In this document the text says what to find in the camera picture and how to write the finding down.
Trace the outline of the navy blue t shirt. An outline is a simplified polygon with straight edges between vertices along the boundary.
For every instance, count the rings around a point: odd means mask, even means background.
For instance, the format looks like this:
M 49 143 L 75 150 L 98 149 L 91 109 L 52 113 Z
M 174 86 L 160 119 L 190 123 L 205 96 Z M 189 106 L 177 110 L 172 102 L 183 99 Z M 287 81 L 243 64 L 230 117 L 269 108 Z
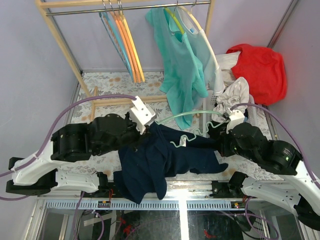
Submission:
M 136 204 L 147 193 L 156 193 L 162 200 L 167 192 L 166 178 L 186 172 L 217 174 L 229 166 L 218 162 L 213 139 L 197 136 L 186 146 L 178 147 L 183 131 L 157 123 L 149 131 L 137 148 L 125 146 L 118 151 L 121 170 L 113 173 L 122 197 Z

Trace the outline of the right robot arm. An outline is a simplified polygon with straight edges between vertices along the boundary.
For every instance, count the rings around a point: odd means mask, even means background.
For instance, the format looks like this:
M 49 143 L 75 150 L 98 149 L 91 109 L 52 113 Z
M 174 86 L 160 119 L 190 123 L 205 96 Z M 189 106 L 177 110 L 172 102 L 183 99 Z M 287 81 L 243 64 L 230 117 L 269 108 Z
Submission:
M 257 126 L 248 122 L 228 130 L 227 124 L 209 127 L 208 134 L 215 140 L 216 149 L 223 157 L 241 156 L 256 163 L 265 171 L 287 181 L 297 193 L 277 190 L 272 186 L 258 186 L 251 178 L 234 180 L 228 184 L 233 197 L 242 194 L 263 199 L 293 215 L 311 229 L 320 229 L 320 188 L 308 172 L 302 154 L 283 140 L 269 140 Z

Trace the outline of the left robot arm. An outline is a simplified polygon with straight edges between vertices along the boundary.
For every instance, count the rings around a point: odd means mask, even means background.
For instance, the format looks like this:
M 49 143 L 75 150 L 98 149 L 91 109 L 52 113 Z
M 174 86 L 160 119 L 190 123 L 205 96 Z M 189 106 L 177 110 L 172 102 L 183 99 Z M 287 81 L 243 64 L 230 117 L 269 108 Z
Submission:
M 101 156 L 123 147 L 137 147 L 149 135 L 153 119 L 110 113 L 90 123 L 67 124 L 52 134 L 41 153 L 9 160 L 12 179 L 5 191 L 24 196 L 40 196 L 56 190 L 81 191 L 92 197 L 105 197 L 108 177 L 93 174 L 67 173 L 61 167 L 92 156 Z

